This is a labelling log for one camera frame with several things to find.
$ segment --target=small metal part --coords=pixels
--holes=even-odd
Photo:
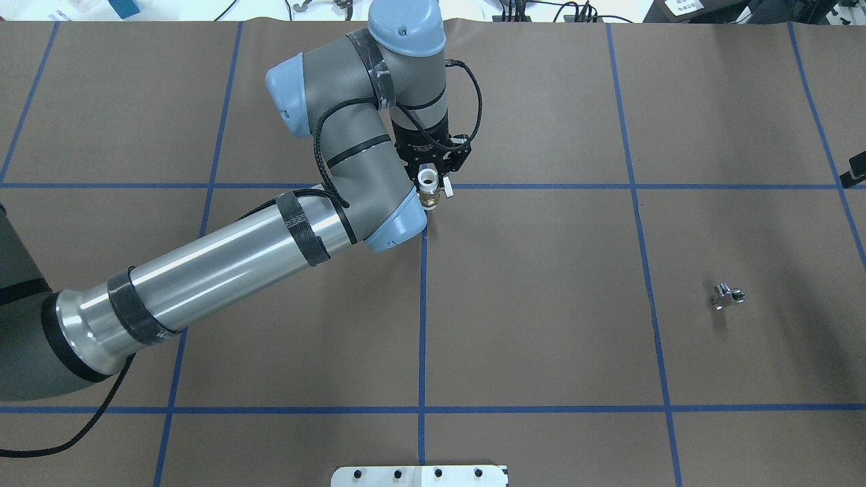
[[[713,298],[711,303],[716,311],[722,311],[724,308],[740,304],[746,300],[746,293],[742,289],[731,289],[724,282],[714,288],[717,297]]]

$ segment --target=black tape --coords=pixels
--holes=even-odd
[[[327,262],[331,256],[325,249],[325,243],[321,237],[317,237],[307,220],[307,214],[301,207],[301,202],[291,192],[284,192],[275,198],[276,206],[280,209],[282,221],[286,223],[288,232],[301,250],[301,254],[307,259],[310,267],[315,267]]]
[[[0,306],[5,306],[11,302],[38,295],[39,293],[50,293],[51,287],[45,279],[31,279],[29,281],[19,282],[0,289]]]
[[[372,139],[365,140],[365,141],[361,142],[360,144],[357,144],[356,146],[349,147],[348,149],[346,149],[342,153],[339,153],[339,154],[337,154],[337,155],[335,155],[332,158],[327,160],[328,169],[333,169],[334,166],[343,162],[346,159],[349,159],[353,155],[355,155],[357,153],[362,153],[363,151],[370,149],[370,148],[373,148],[375,146],[378,146],[379,144],[382,144],[383,142],[391,142],[391,137],[388,136],[387,133],[383,133],[382,135],[379,135],[378,137],[373,137]]]
[[[126,332],[139,343],[155,345],[179,334],[162,325],[147,310],[139,293],[132,285],[129,273],[134,269],[119,272],[108,278],[108,301],[120,324]]]
[[[346,231],[346,236],[349,237],[349,243],[352,245],[357,244],[358,238],[355,237],[355,230],[352,230],[352,224],[349,223],[349,218],[346,218],[346,212],[343,211],[343,207],[333,199],[331,199],[331,205],[333,205],[333,210],[337,212],[339,221],[343,224],[343,230]]]
[[[382,51],[378,48],[378,42],[370,34],[370,30],[355,30],[346,34],[346,37],[352,41],[364,67],[367,68],[367,75],[370,76],[370,83],[373,85],[373,93],[378,98],[377,109],[384,110],[393,107],[397,103],[394,80],[391,78],[388,65],[385,64]]]
[[[57,359],[69,369],[69,372],[74,373],[87,382],[95,383],[108,379],[111,377],[110,375],[96,372],[90,368],[69,346],[69,341],[67,341],[66,336],[63,334],[63,330],[60,329],[60,322],[57,320],[56,306],[57,295],[59,294],[54,293],[42,302],[42,332],[45,333],[45,339],[54,351]]]

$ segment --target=light blue joint cap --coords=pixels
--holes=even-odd
[[[445,48],[445,28],[437,0],[374,0],[367,28],[386,48],[427,57]]]
[[[384,252],[421,233],[425,226],[427,226],[427,214],[421,206],[415,188],[412,187],[412,191],[403,203],[364,243],[374,252]]]
[[[282,121],[295,137],[310,134],[307,121],[307,95],[304,92],[304,53],[268,70],[265,83]]]

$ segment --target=black cable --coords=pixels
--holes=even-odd
[[[591,16],[591,17],[587,17],[586,20],[584,20],[584,22],[591,22],[597,18],[616,18],[619,20],[626,21],[627,23],[633,23],[631,20],[629,20],[625,17],[620,17],[620,16]]]
[[[748,22],[749,22],[749,19],[752,18],[754,15],[755,15],[755,10],[752,10],[752,12],[749,13],[749,15],[743,17],[743,20],[735,20],[735,21],[733,21],[733,22],[729,22],[728,24],[732,24],[732,23],[737,23],[737,24],[748,23]]]
[[[120,369],[120,373],[117,376],[117,380],[114,381],[114,385],[111,387],[111,390],[108,391],[108,395],[105,400],[102,401],[102,405],[99,409],[96,410],[96,414],[81,428],[81,431],[78,432],[75,436],[72,437],[68,442],[63,445],[55,446],[53,448],[43,448],[41,450],[2,450],[0,449],[0,457],[6,458],[36,458],[36,457],[47,457],[48,455],[54,455],[55,453],[60,453],[61,451],[66,451],[72,448],[78,441],[84,438],[84,435],[90,431],[91,428],[94,427],[96,421],[99,421],[102,413],[106,411],[108,405],[111,404],[111,400],[114,399],[114,395],[117,393],[117,390],[120,388],[120,383],[123,382],[123,379],[126,377],[126,373],[129,372],[129,366],[132,365],[132,359],[135,358],[135,354],[132,354],[126,357],[126,364],[124,364],[123,368]]]
[[[814,4],[812,5],[812,11],[809,12],[809,16],[806,17],[806,23],[811,23],[811,18],[815,16],[815,10],[818,9],[818,5],[821,4],[821,0],[814,0]]]
[[[294,190],[292,193],[294,193],[294,195],[298,198],[303,198],[305,196],[316,196],[319,198],[328,198],[328,199],[336,201],[336,198],[334,197],[334,195],[332,195],[331,193],[329,193],[327,191],[320,190],[317,188],[303,188],[303,189],[299,189],[299,190]],[[256,214],[259,211],[262,211],[266,208],[270,208],[271,206],[274,206],[274,205],[276,205],[276,198],[269,199],[268,201],[262,203],[261,205],[256,206],[256,208],[253,208],[252,210],[247,211],[246,213],[243,214],[242,217],[238,218],[235,221],[239,222],[250,215]]]
[[[226,7],[225,10],[223,10],[223,13],[222,13],[222,14],[220,14],[219,16],[217,16],[217,17],[214,19],[214,22],[216,22],[217,20],[223,18],[223,16],[224,16],[225,14],[229,13],[229,10],[231,10],[231,8],[235,6],[235,3],[237,3],[237,0],[231,0],[231,3],[229,3],[229,6]]]
[[[316,130],[313,132],[313,156],[316,158],[316,166],[319,168],[319,174],[322,177],[322,185],[325,187],[327,192],[322,192],[323,195],[327,195],[328,198],[333,199],[343,208],[349,207],[349,202],[344,200],[342,196],[340,196],[339,191],[333,185],[331,177],[327,174],[327,169],[325,168],[325,160],[322,158],[322,128],[325,126],[325,120],[333,114],[336,114],[339,110],[350,107],[351,105],[360,105],[362,103],[372,103],[375,105],[378,102],[377,98],[369,97],[369,98],[355,98],[353,100],[341,101],[340,103],[334,105],[333,107],[328,108],[320,117],[319,122],[316,123]]]
[[[579,12],[579,10],[580,10],[580,5],[578,5],[577,2],[565,2],[565,3],[560,3],[560,4],[559,4],[559,10],[557,10],[557,11],[556,11],[556,15],[553,16],[553,21],[554,21],[554,22],[556,22],[556,21],[559,19],[559,14],[562,13],[562,9],[564,9],[565,7],[574,7],[574,16],[575,16],[575,17],[578,16],[578,12]]]
[[[276,205],[276,200],[275,200],[275,199],[269,199],[268,201],[262,203],[261,205],[256,206],[256,208],[253,208],[252,210],[247,211],[246,213],[243,214],[242,217],[238,218],[238,219],[235,220],[235,221],[236,221],[236,222],[239,222],[239,221],[243,220],[244,218],[246,218],[246,217],[252,215],[253,213],[258,213],[259,211],[262,211],[262,210],[264,210],[265,208],[269,208],[269,207],[271,207],[271,206],[273,206],[273,205]]]
[[[478,80],[476,80],[475,75],[472,74],[472,70],[469,69],[469,66],[467,66],[465,62],[458,61],[457,59],[446,59],[445,60],[445,67],[446,68],[453,68],[454,66],[457,66],[458,68],[463,68],[463,70],[466,71],[466,74],[469,75],[469,79],[472,80],[472,84],[475,85],[475,93],[478,95],[478,118],[475,119],[475,128],[472,130],[472,134],[469,135],[469,138],[466,139],[466,142],[463,142],[459,146],[453,146],[453,147],[443,146],[442,144],[437,142],[435,139],[433,139],[433,136],[430,135],[430,133],[428,133],[424,129],[424,127],[421,126],[421,122],[419,122],[415,118],[415,116],[409,112],[409,109],[407,109],[404,104],[398,102],[396,105],[397,108],[399,108],[400,111],[403,112],[403,115],[406,115],[406,118],[409,119],[410,122],[412,122],[412,125],[415,126],[415,128],[418,130],[418,132],[421,133],[421,135],[424,137],[424,140],[427,140],[428,143],[432,144],[434,147],[436,147],[440,151],[445,151],[445,152],[462,151],[464,149],[468,149],[469,143],[472,142],[472,139],[475,138],[475,136],[478,134],[478,129],[481,127],[481,111],[482,111],[483,105],[481,103],[481,87],[478,86]]]

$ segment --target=brown table surface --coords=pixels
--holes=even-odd
[[[360,23],[0,23],[0,201],[55,289],[318,183],[268,68]],[[866,29],[449,21],[484,121],[423,237],[353,249],[143,351],[2,485],[862,485]],[[449,72],[452,131],[475,95]],[[712,285],[746,302],[716,313]],[[70,438],[107,383],[0,405]]]

